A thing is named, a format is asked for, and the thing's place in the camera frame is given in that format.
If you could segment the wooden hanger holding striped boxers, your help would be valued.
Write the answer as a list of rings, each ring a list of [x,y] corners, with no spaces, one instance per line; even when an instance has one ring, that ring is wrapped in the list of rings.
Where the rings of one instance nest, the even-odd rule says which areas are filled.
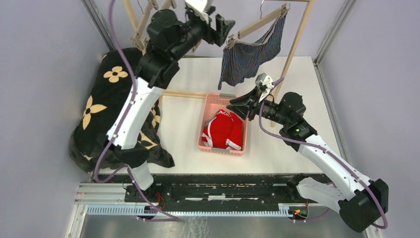
[[[259,30],[260,28],[264,27],[268,23],[275,22],[278,19],[283,18],[289,11],[290,5],[291,5],[290,3],[284,3],[282,6],[276,8],[275,10],[271,11],[267,15],[263,16],[262,6],[264,2],[265,1],[262,0],[260,3],[260,8],[259,8],[260,18],[257,21],[239,30],[236,33],[236,35],[235,34],[229,35],[226,40],[226,47],[225,47],[226,49],[231,49],[234,47],[234,45],[238,43],[244,43],[246,45],[258,45],[258,43],[244,42],[243,39],[247,37],[248,35],[254,33],[255,31]]]

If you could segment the red printed underwear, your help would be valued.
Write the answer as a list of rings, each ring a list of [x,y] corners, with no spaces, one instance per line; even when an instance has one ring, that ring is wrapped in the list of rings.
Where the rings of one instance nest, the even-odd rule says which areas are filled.
[[[235,113],[220,109],[204,126],[201,139],[207,147],[242,151],[243,121]]]

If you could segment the dark striped boxer shorts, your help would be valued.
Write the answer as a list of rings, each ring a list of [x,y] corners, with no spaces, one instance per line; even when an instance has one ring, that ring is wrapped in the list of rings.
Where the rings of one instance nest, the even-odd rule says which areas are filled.
[[[276,19],[266,33],[253,43],[237,42],[231,48],[223,49],[218,90],[222,89],[223,83],[234,87],[245,79],[255,77],[262,64],[280,53],[286,18],[287,15],[284,15]]]

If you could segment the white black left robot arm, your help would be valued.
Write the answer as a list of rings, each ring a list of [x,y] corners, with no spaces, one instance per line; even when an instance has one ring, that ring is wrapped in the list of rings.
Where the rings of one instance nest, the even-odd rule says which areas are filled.
[[[130,67],[114,25],[110,25],[111,38],[127,66],[132,86],[117,118],[97,141],[122,162],[139,155],[138,134],[152,106],[179,71],[179,60],[200,41],[222,46],[235,25],[234,20],[217,14],[216,27],[212,28],[210,16],[215,12],[215,6],[210,0],[188,0],[185,12],[186,22],[179,21],[170,9],[159,10],[152,16],[147,27],[150,38],[147,51],[136,69]]]

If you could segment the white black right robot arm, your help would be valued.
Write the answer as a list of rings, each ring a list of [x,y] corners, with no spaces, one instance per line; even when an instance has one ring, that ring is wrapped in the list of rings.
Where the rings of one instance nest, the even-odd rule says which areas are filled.
[[[279,103],[268,100],[255,87],[230,100],[228,109],[242,119],[267,119],[282,125],[276,138],[315,164],[329,179],[321,183],[299,174],[288,182],[286,195],[299,202],[305,198],[338,213],[352,230],[361,233],[369,226],[386,229],[389,187],[382,179],[372,180],[335,153],[304,119],[306,107],[301,95],[285,93]]]

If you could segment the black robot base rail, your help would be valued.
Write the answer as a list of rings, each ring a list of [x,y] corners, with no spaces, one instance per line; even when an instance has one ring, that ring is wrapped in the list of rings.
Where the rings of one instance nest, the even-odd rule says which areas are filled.
[[[124,202],[144,203],[140,218],[181,216],[280,216],[294,222],[314,221],[330,213],[315,212],[315,202],[292,191],[299,174],[155,175],[139,192],[127,176]]]

